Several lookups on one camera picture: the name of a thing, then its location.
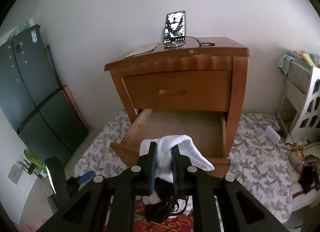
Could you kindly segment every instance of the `wooden drawer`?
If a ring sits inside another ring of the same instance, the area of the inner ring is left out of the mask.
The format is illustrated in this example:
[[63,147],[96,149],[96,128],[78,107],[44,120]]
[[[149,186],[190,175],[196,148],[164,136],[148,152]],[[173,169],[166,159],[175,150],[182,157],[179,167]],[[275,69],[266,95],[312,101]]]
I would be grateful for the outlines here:
[[136,109],[229,109],[230,71],[165,72],[124,77],[123,81]]
[[210,175],[223,177],[230,160],[222,158],[226,149],[226,122],[223,112],[143,110],[120,144],[110,146],[129,167],[137,163],[141,142],[166,135],[188,135],[215,167]]

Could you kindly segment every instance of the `phone screen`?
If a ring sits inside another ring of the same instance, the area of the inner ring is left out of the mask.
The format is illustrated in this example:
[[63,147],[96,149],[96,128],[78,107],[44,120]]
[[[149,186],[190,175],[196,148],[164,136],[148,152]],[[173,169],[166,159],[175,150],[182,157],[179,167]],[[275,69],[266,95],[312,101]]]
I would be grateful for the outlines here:
[[164,43],[183,41],[186,38],[185,12],[169,13],[165,20]]

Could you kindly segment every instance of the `drawer handle cutout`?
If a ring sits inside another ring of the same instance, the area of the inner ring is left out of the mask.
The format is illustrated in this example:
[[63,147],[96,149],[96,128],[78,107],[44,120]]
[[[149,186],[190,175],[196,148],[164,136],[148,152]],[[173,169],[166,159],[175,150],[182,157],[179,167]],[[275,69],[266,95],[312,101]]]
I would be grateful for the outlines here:
[[182,96],[187,95],[187,90],[181,89],[181,90],[160,90],[159,94],[162,95],[175,95],[175,96]]

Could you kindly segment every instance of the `gray floral pattern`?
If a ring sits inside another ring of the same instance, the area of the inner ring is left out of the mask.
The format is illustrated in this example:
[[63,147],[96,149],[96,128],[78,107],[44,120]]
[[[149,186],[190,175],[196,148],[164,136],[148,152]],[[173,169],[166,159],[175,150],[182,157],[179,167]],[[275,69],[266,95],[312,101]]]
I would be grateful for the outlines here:
[[[273,115],[242,114],[230,152],[230,172],[278,220],[286,222],[292,211],[292,166],[286,150],[275,147],[263,135],[265,128],[276,119]],[[90,170],[105,177],[119,175],[126,165],[110,148],[120,142],[131,123],[122,109],[93,141],[75,167],[76,176]]]

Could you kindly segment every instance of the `drawer front panel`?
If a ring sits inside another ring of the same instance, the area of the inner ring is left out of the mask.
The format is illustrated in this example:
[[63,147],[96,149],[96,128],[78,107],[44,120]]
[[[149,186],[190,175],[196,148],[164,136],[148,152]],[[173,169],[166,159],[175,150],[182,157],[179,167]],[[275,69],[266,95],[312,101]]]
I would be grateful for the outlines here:
[[180,71],[123,79],[136,109],[227,112],[230,71]]

